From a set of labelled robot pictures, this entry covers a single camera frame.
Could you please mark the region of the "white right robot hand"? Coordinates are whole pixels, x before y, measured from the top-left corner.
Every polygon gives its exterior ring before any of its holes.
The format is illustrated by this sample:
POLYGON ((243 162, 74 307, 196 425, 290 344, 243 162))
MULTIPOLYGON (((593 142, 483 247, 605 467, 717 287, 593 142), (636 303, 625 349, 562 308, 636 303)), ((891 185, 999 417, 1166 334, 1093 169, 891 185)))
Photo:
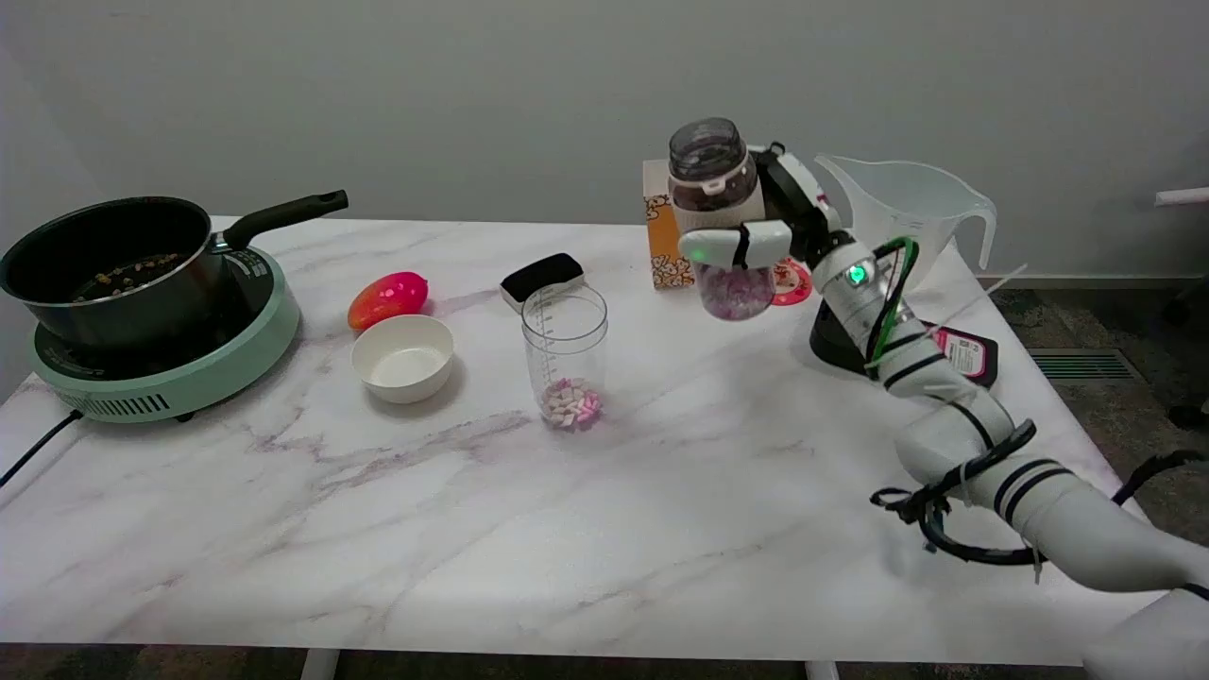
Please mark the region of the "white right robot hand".
POLYGON ((868 250, 851 249, 854 238, 831 206, 816 177, 782 144, 750 146, 758 172, 751 198, 763 203, 763 220, 725 217, 717 212, 687 212, 690 218, 718 218, 719 227, 690 229, 679 237, 679 253, 692 264, 753 270, 774 267, 792 258, 802 263, 818 287, 868 250))

